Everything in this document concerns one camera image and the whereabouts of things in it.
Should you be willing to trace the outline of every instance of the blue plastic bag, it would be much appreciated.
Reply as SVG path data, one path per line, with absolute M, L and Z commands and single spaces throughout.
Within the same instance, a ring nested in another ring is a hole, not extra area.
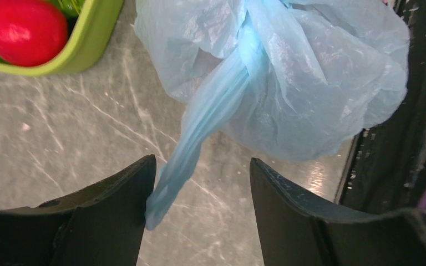
M 135 32 L 163 87 L 188 103 L 147 202 L 147 229 L 213 132 L 311 160 L 387 120 L 406 93 L 408 28 L 380 0 L 137 0 L 136 8 Z

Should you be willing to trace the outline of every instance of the green container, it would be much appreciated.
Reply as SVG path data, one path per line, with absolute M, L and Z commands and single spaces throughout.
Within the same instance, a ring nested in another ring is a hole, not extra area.
M 91 67 L 104 53 L 122 6 L 123 0 L 85 0 L 68 43 L 55 58 L 29 68 L 0 63 L 0 72 L 41 76 Z

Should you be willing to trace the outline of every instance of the plastic bag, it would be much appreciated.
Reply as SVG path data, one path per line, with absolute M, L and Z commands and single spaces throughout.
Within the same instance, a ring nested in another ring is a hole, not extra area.
M 147 202 L 147 229 L 213 132 L 311 160 L 387 120 L 406 93 L 408 28 L 380 0 L 137 0 L 136 8 L 135 32 L 163 87 L 188 103 Z

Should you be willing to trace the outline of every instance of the gray marble surface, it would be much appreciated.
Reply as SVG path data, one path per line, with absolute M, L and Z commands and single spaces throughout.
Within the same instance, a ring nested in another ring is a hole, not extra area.
M 133 32 L 135 16 L 134 1 L 126 1 L 104 56 L 83 73 L 0 73 L 0 209 L 33 207 L 74 192 L 147 154 L 159 163 L 169 158 L 184 106 L 164 93 Z M 250 158 L 332 200 L 348 147 L 295 164 L 214 134 L 163 223 L 145 233 L 138 265 L 263 265 Z

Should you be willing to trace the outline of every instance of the red tomato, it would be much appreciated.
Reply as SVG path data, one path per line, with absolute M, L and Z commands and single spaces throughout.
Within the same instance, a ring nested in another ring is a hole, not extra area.
M 0 0 L 0 57 L 22 67 L 53 59 L 68 41 L 63 13 L 45 0 Z

